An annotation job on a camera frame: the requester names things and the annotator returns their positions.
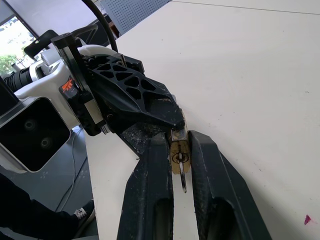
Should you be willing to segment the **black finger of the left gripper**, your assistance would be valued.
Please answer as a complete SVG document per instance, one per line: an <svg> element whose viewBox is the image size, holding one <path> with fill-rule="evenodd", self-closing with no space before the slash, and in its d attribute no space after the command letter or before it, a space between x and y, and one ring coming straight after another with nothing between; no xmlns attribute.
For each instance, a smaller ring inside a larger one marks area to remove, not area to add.
<svg viewBox="0 0 320 240"><path fill-rule="evenodd" d="M171 124L163 122L132 121L120 116L109 116L108 126L139 158L144 155L151 138L172 128Z"/></svg>
<svg viewBox="0 0 320 240"><path fill-rule="evenodd" d="M167 87L148 78L142 61L107 54L86 57L87 84L104 116L180 130L184 116Z"/></svg>

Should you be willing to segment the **black metal frame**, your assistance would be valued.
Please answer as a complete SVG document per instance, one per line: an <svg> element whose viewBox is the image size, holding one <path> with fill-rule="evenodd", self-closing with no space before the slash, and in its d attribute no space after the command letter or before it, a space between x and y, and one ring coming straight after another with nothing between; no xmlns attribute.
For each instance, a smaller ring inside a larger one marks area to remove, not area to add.
<svg viewBox="0 0 320 240"><path fill-rule="evenodd" d="M88 45L92 41L97 30L98 30L98 26L96 24L91 24L91 25L78 28L72 31L71 33L76 39L80 39L80 42L82 44Z"/></svg>

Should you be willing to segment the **black sneaker with white logo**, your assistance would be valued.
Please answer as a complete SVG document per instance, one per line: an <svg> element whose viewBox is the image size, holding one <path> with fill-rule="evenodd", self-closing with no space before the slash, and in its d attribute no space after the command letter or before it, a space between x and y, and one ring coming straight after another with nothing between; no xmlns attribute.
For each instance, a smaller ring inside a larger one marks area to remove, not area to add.
<svg viewBox="0 0 320 240"><path fill-rule="evenodd" d="M76 239L96 217L94 200L91 199L83 207L76 209L74 215L78 220L78 227L74 235L74 239Z"/></svg>

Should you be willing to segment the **black flat bracket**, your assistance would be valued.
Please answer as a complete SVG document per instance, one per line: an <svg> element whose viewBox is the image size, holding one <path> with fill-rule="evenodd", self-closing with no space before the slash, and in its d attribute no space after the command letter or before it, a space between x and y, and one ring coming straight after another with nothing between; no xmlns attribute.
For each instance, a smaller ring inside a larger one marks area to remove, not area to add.
<svg viewBox="0 0 320 240"><path fill-rule="evenodd" d="M30 58L35 59L35 56L43 49L47 50L49 48L49 45L52 43L51 39L57 36L58 34L54 30L49 29L26 46L23 51Z"/></svg>

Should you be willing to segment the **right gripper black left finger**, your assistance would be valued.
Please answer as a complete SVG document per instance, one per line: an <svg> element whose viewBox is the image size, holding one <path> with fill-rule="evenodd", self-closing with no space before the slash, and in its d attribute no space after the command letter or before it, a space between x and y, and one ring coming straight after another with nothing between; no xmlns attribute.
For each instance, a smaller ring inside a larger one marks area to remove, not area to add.
<svg viewBox="0 0 320 240"><path fill-rule="evenodd" d="M125 187L116 240L173 240L174 193L169 155L163 132L147 142Z"/></svg>

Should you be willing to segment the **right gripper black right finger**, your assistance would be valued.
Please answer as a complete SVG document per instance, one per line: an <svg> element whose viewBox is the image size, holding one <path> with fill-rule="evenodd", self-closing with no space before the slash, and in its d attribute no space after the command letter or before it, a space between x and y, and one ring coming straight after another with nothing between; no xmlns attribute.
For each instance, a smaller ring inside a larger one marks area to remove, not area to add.
<svg viewBox="0 0 320 240"><path fill-rule="evenodd" d="M195 130L189 140L199 240L272 240L247 183L217 144Z"/></svg>

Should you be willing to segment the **silver key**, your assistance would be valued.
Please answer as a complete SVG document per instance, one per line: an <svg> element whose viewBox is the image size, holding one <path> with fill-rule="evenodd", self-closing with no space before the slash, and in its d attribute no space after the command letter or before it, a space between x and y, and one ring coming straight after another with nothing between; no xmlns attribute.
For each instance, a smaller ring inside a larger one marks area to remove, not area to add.
<svg viewBox="0 0 320 240"><path fill-rule="evenodd" d="M182 153L178 154L178 161L179 161L179 172L180 172L182 190L184 193L186 193L187 185L186 185L186 177L185 177L185 171L184 171L184 157Z"/></svg>

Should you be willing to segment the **person's dark trouser leg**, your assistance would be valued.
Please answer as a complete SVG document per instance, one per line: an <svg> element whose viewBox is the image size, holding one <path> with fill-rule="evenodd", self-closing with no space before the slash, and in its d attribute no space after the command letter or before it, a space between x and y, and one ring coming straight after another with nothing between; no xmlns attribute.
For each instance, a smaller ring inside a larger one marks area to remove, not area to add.
<svg viewBox="0 0 320 240"><path fill-rule="evenodd" d="M55 212L30 199L27 192L0 173L0 227L42 240L71 240L79 223L74 214Z"/></svg>

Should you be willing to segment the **brass padlock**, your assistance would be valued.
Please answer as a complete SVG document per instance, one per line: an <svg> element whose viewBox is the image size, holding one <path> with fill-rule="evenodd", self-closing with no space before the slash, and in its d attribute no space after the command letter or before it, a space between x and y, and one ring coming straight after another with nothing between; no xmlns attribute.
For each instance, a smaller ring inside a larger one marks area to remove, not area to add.
<svg viewBox="0 0 320 240"><path fill-rule="evenodd" d="M183 116L184 127L180 130L171 129L167 135L171 169L175 175L184 175L191 167L189 131L183 110L180 109L180 111Z"/></svg>

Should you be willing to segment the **grey perforated metal panel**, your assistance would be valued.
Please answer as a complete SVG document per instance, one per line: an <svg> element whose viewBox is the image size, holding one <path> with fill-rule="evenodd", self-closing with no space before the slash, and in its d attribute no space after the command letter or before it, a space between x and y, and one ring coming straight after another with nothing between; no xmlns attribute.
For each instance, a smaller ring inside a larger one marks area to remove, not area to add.
<svg viewBox="0 0 320 240"><path fill-rule="evenodd" d="M101 5L122 36L170 1L101 0Z"/></svg>

